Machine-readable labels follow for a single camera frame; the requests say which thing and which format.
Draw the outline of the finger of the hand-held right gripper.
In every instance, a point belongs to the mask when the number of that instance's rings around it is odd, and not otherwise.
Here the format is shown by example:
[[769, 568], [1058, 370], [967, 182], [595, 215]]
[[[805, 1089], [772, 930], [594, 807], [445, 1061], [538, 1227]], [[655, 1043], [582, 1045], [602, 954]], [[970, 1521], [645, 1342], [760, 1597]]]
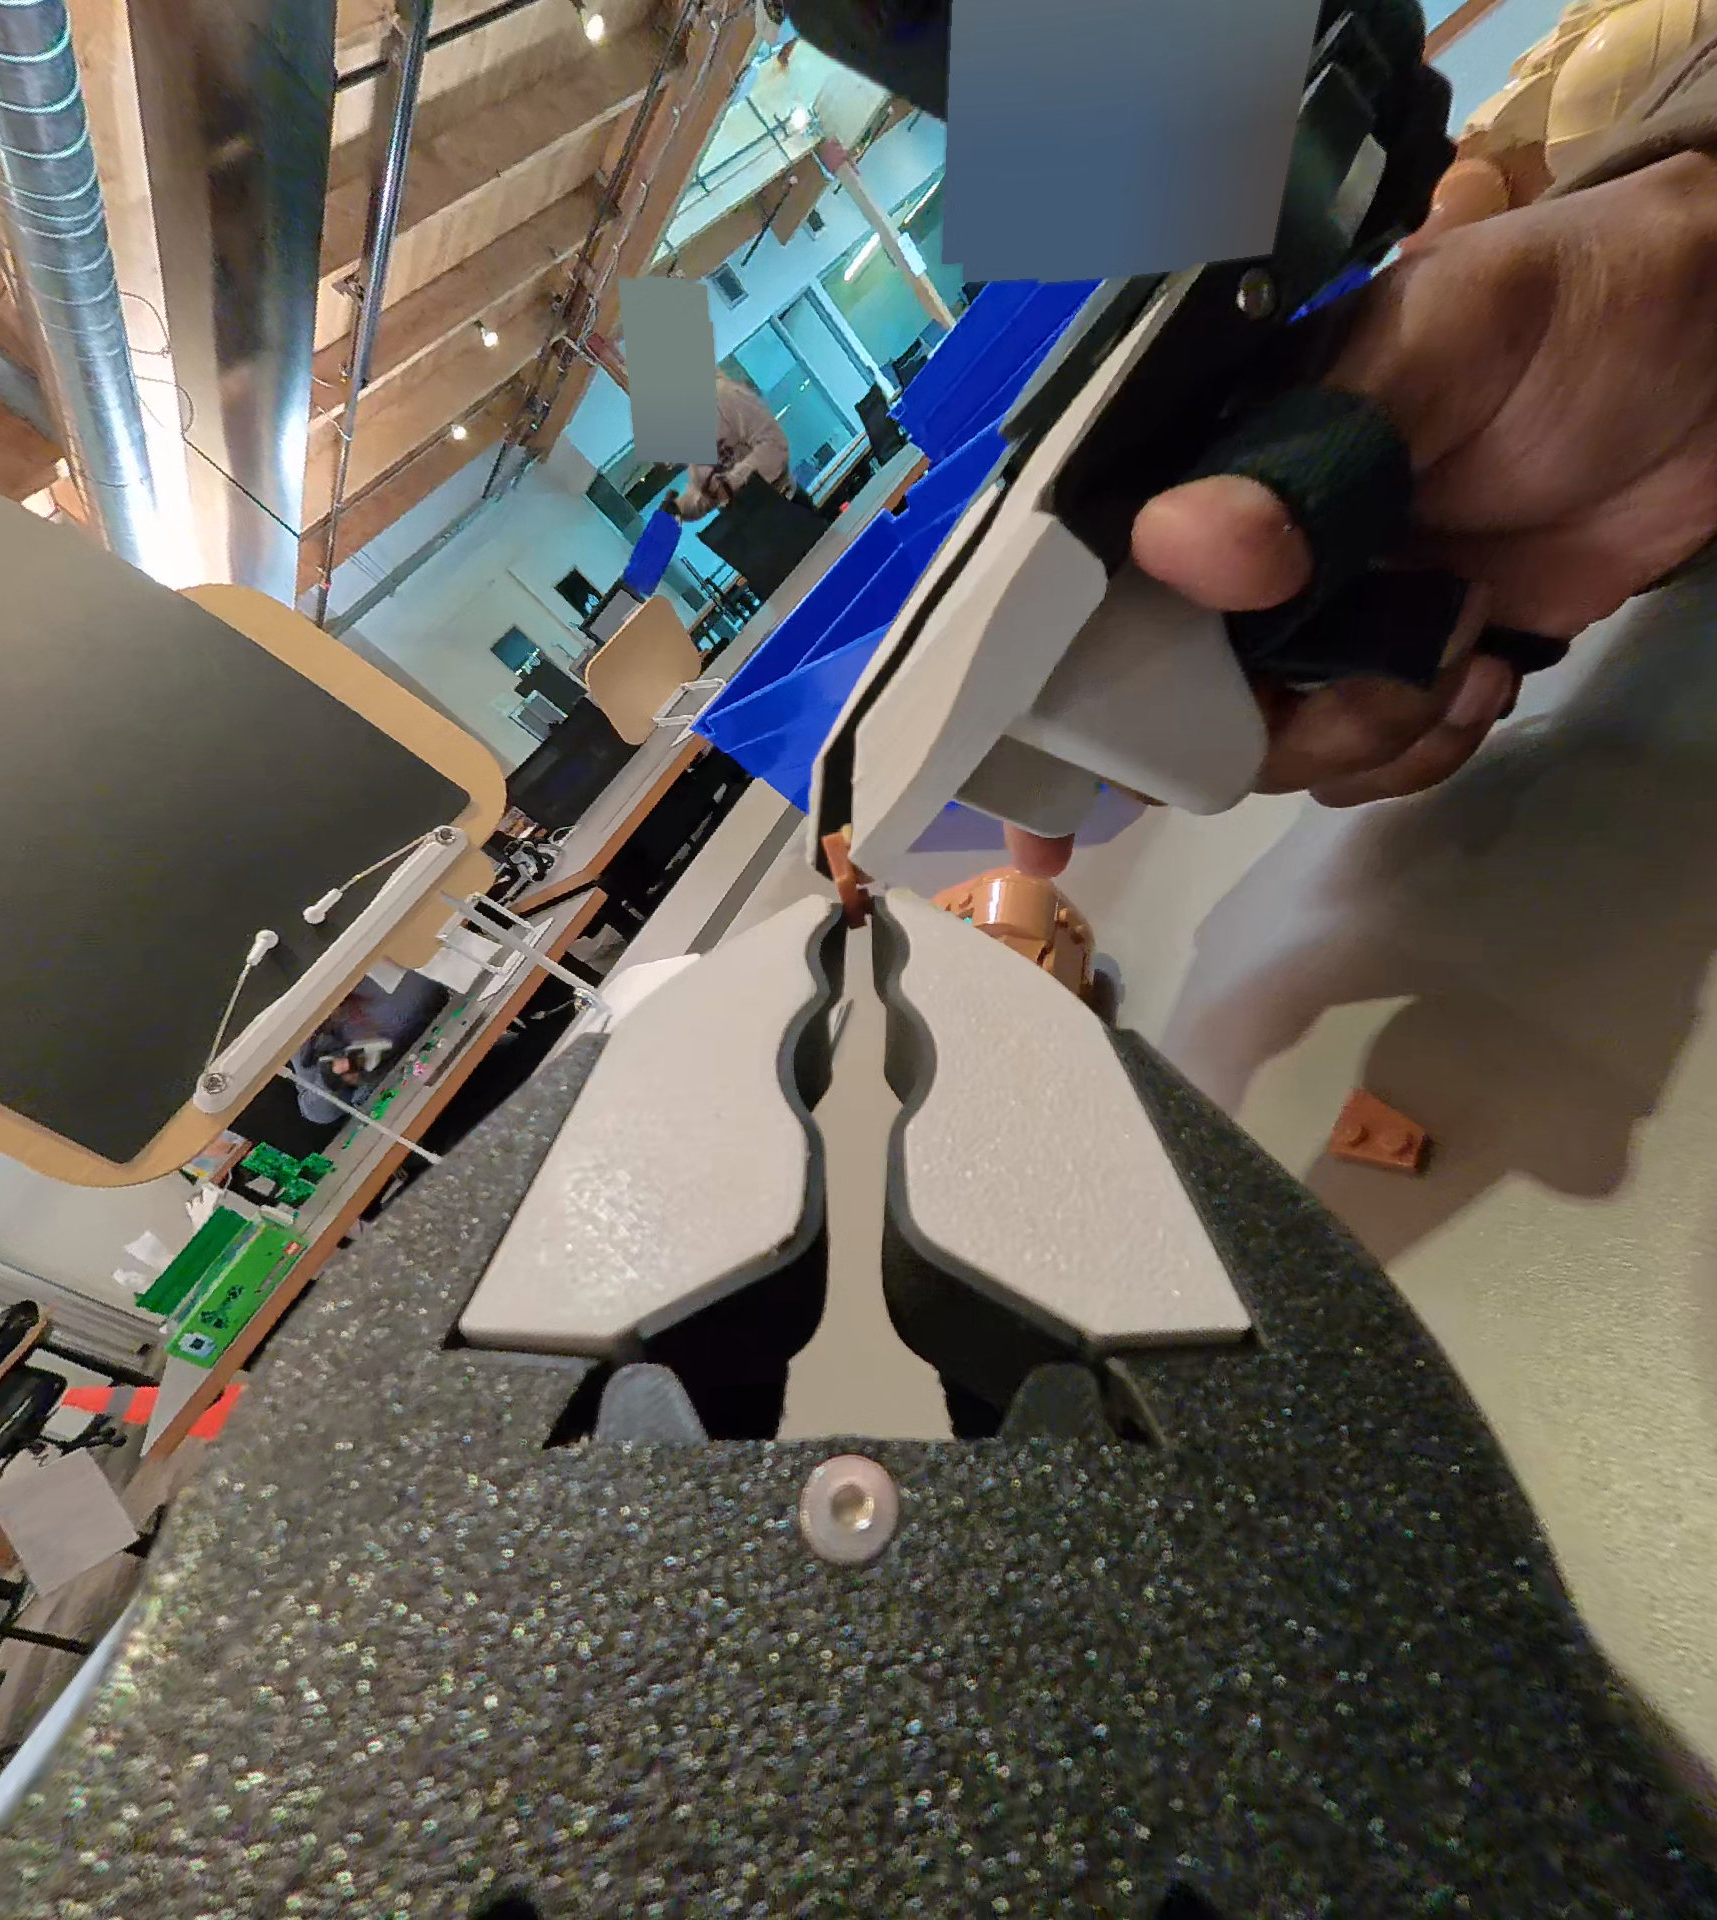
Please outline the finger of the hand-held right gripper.
[[825, 741], [805, 809], [805, 855], [849, 829], [860, 872], [890, 872], [959, 804], [1014, 825], [1014, 451], [1007, 444], [925, 563]]
[[886, 877], [947, 804], [1067, 835], [1102, 785], [1212, 813], [1212, 614], [1055, 516], [1062, 469], [1211, 271], [1105, 280], [998, 423], [1000, 456], [846, 699], [849, 863]]

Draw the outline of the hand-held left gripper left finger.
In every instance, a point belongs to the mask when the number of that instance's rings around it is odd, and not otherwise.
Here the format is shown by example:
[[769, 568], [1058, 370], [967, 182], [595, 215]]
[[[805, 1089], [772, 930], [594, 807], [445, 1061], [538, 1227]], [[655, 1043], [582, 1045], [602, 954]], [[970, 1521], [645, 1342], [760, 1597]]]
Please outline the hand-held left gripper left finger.
[[825, 1263], [840, 906], [621, 970], [592, 1066], [460, 1311], [465, 1345], [655, 1345]]

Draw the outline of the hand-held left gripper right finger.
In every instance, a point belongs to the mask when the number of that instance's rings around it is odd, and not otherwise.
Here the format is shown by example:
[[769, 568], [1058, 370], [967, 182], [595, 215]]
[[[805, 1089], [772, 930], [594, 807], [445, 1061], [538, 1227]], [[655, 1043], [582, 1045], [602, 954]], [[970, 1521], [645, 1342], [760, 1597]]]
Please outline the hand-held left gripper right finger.
[[888, 1216], [919, 1261], [1086, 1350], [1247, 1337], [1253, 1319], [1111, 1028], [910, 891], [876, 906]]

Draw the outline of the person's right hand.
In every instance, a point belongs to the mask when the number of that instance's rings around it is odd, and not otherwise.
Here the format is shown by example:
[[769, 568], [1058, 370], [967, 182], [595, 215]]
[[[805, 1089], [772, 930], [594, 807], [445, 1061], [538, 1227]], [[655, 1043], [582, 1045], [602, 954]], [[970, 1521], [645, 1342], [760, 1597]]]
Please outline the person's right hand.
[[1435, 220], [1329, 380], [1410, 447], [1412, 562], [1467, 584], [1435, 686], [1261, 689], [1254, 790], [1357, 806], [1448, 779], [1508, 714], [1488, 628], [1570, 641], [1717, 536], [1717, 153]]

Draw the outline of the blue plastic bin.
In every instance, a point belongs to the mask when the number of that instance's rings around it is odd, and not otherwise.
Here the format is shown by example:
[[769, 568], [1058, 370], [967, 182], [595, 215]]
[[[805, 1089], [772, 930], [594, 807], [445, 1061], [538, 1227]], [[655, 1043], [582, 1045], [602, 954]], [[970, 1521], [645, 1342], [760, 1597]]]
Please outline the blue plastic bin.
[[1086, 301], [1086, 281], [991, 281], [890, 405], [924, 473], [892, 517], [901, 541], [947, 527], [1007, 449], [1003, 423]]
[[703, 707], [702, 739], [807, 809], [813, 764], [846, 699], [959, 517], [871, 521]]

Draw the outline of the tan plywood chair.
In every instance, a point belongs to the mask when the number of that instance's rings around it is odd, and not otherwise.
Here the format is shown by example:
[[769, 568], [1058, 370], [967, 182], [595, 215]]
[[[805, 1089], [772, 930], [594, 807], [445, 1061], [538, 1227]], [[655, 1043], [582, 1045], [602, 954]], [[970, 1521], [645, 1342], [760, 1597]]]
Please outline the tan plywood chair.
[[582, 665], [589, 703], [629, 749], [645, 746], [660, 707], [702, 677], [702, 649], [663, 596], [638, 604]]

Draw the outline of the orange toy brick model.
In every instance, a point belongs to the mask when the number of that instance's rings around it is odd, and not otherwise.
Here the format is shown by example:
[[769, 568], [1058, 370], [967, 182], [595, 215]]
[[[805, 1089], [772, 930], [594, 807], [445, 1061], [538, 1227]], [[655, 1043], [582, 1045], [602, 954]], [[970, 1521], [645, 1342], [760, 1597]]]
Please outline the orange toy brick model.
[[1093, 929], [1055, 881], [1017, 868], [983, 872], [934, 892], [931, 902], [986, 932], [1111, 1022], [1111, 988], [1096, 966]]

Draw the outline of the wooden edged work table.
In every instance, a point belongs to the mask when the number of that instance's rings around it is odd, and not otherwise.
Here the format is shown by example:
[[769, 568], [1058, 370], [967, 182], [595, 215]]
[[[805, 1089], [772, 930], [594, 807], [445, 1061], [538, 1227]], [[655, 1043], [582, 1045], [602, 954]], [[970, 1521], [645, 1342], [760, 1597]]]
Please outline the wooden edged work table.
[[[603, 902], [603, 891], [586, 886], [553, 897], [527, 918], [516, 918], [494, 902], [485, 906], [485, 916], [496, 924], [509, 918], [520, 930], [534, 935], [561, 970], [570, 972], [566, 954], [597, 922]], [[211, 1369], [167, 1359], [163, 1342], [158, 1344], [163, 1371], [150, 1399], [131, 1397], [131, 1411], [148, 1414], [138, 1443], [139, 1457], [163, 1457], [192, 1435], [211, 1432], [214, 1408], [242, 1376], [245, 1360], [333, 1250], [353, 1234], [373, 1201], [389, 1191], [401, 1174], [437, 1163], [439, 1148], [430, 1131], [439, 1117], [446, 1114], [454, 1101], [474, 1084], [490, 1052], [532, 999], [546, 988], [573, 999], [564, 981], [541, 972], [514, 951], [496, 948], [460, 919], [446, 926], [424, 972], [449, 991], [449, 1005], [410, 1052], [389, 1064], [370, 1101], [346, 1111], [343, 1126], [322, 1148], [322, 1156], [333, 1159], [334, 1173], [316, 1196], [294, 1210], [278, 1206], [266, 1185], [247, 1185], [240, 1163], [230, 1168], [211, 1210], [225, 1203], [240, 1212], [290, 1221], [309, 1238], [309, 1248]]]

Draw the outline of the white panel stand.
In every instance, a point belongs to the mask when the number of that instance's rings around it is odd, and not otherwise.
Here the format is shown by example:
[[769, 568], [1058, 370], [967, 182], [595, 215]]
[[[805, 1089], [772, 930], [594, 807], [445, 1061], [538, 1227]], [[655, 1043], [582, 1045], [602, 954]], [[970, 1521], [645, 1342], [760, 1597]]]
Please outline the white panel stand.
[[280, 935], [274, 926], [259, 929], [250, 942], [245, 963], [234, 974], [211, 1046], [198, 1069], [192, 1109], [206, 1117], [220, 1117], [233, 1101], [244, 1103], [250, 1089], [268, 1077], [270, 1069], [285, 1069], [300, 1039], [314, 1032], [336, 1007], [338, 999], [370, 972], [382, 959], [383, 943], [426, 901], [451, 908], [460, 924], [470, 926], [496, 948], [514, 951], [541, 972], [564, 981], [582, 1007], [605, 1015], [611, 1005], [603, 993], [564, 972], [534, 935], [520, 930], [509, 918], [502, 924], [491, 922], [485, 916], [487, 902], [481, 894], [473, 892], [460, 898], [442, 886], [446, 873], [473, 855], [479, 855], [479, 848], [470, 837], [458, 825], [442, 825], [370, 863], [305, 906], [300, 922], [309, 929], [319, 929], [343, 902], [346, 892], [356, 891], [367, 880], [386, 877], [383, 886], [364, 902], [356, 918], [318, 949], [316, 961], [294, 979], [294, 986], [268, 1000], [265, 1008], [245, 1022], [234, 1039], [228, 1039], [230, 1019], [247, 978], [280, 945]]

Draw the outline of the green box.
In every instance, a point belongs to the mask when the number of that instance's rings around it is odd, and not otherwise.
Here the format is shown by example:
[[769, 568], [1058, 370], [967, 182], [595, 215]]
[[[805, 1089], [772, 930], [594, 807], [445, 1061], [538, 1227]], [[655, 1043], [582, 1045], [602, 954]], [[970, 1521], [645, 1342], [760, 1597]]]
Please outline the green box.
[[290, 1221], [220, 1203], [135, 1308], [160, 1321], [167, 1359], [207, 1371], [306, 1248]]

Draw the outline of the tan rounded brick model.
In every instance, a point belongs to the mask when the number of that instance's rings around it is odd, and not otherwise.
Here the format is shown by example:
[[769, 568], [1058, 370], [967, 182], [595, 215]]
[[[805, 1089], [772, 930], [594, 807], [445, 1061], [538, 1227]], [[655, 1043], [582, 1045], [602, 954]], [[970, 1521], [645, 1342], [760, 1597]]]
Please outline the tan rounded brick model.
[[1596, 157], [1669, 70], [1717, 35], [1717, 2], [1580, 2], [1469, 113], [1426, 225], [1523, 207]]

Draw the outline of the black divider panel wooden rim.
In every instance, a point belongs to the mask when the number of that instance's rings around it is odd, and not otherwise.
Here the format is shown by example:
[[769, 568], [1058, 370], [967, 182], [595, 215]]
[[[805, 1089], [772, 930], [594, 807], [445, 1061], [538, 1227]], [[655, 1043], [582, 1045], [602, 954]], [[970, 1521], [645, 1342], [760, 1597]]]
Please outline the black divider panel wooden rim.
[[383, 886], [300, 910], [416, 837], [482, 842], [497, 756], [292, 608], [167, 590], [0, 499], [0, 1152], [73, 1187], [173, 1173], [252, 936], [228, 1039]]

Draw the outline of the silver ventilation duct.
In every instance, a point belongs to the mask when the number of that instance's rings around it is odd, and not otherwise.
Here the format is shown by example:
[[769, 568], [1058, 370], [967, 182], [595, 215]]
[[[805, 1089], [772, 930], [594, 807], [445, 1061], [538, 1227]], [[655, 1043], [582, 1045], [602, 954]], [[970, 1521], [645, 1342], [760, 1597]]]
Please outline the silver ventilation duct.
[[164, 581], [170, 529], [63, 2], [0, 2], [0, 252], [89, 524]]

